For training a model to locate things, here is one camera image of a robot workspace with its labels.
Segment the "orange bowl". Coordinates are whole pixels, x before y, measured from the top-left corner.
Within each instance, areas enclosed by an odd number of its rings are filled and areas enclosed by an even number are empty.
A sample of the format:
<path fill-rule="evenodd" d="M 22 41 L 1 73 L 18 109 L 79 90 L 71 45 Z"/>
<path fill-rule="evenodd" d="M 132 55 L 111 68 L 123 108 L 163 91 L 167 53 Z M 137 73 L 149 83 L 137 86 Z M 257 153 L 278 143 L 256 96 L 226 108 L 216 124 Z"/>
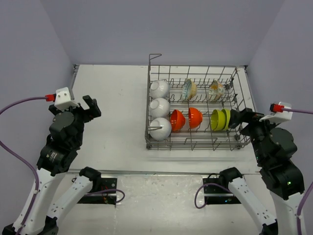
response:
<path fill-rule="evenodd" d="M 182 112 L 175 109 L 170 116 L 172 131 L 179 131 L 185 125 L 186 119 Z"/>
<path fill-rule="evenodd" d="M 202 123 L 202 120 L 202 113 L 198 109 L 194 107 L 190 107 L 188 109 L 188 121 L 190 129 L 198 127 Z"/>

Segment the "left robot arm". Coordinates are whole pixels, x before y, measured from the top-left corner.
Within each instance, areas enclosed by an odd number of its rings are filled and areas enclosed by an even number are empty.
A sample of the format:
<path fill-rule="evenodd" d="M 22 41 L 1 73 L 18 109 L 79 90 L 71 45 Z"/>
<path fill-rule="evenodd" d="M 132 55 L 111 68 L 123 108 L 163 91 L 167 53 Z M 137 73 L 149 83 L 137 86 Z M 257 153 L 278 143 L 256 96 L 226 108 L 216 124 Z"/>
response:
<path fill-rule="evenodd" d="M 26 205 L 15 222 L 3 228 L 2 234 L 55 235 L 73 206 L 86 194 L 101 188 L 101 173 L 85 167 L 66 193 L 58 201 L 52 201 L 83 143 L 85 123 L 101 116 L 96 99 L 85 95 L 83 100 L 88 105 L 86 110 L 80 104 L 70 104 L 63 111 L 55 104 L 49 106 L 54 118 L 36 167 L 1 144 L 6 151 L 25 163 L 35 176 Z"/>

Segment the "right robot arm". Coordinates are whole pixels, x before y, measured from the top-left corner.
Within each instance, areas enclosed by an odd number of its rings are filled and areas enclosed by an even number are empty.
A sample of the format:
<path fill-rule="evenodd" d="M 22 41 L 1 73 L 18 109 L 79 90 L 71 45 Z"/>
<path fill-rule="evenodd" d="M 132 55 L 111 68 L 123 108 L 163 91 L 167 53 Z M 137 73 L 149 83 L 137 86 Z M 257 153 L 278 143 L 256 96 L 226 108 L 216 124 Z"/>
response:
<path fill-rule="evenodd" d="M 281 104 L 271 106 L 271 114 L 263 115 L 250 108 L 231 110 L 229 128 L 234 129 L 243 122 L 240 131 L 251 139 L 261 178 L 274 201 L 276 216 L 257 200 L 238 169 L 232 167 L 220 172 L 218 186 L 223 192 L 233 193 L 245 206 L 258 226 L 261 235 L 306 234 L 302 209 L 312 187 L 305 190 L 300 169 L 291 161 L 297 151 L 293 135 L 278 125 L 291 120 L 293 111 Z"/>

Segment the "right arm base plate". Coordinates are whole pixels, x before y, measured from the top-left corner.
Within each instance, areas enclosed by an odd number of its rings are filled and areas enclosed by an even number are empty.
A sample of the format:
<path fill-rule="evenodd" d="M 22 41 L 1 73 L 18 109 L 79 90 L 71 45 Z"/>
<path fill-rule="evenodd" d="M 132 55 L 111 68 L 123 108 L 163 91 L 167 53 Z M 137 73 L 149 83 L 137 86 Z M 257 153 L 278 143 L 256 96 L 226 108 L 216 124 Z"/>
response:
<path fill-rule="evenodd" d="M 208 177 L 202 179 L 203 184 L 215 183 L 220 185 L 219 175 L 211 173 Z M 204 201 L 207 205 L 228 205 L 241 204 L 237 197 L 228 193 L 218 186 L 205 186 L 203 188 Z"/>

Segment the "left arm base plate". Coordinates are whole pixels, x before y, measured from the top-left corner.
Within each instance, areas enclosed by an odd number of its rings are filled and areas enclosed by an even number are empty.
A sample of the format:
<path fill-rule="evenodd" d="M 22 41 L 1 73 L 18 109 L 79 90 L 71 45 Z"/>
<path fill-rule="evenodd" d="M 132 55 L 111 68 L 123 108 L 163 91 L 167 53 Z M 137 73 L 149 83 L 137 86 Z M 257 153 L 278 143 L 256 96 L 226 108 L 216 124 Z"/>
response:
<path fill-rule="evenodd" d="M 108 189 L 116 189 L 117 178 L 101 178 L 100 185 L 93 189 L 91 192 L 99 192 Z M 103 204 L 103 205 L 116 205 L 117 196 L 114 192 L 94 194 L 91 196 L 82 197 L 78 204 Z"/>

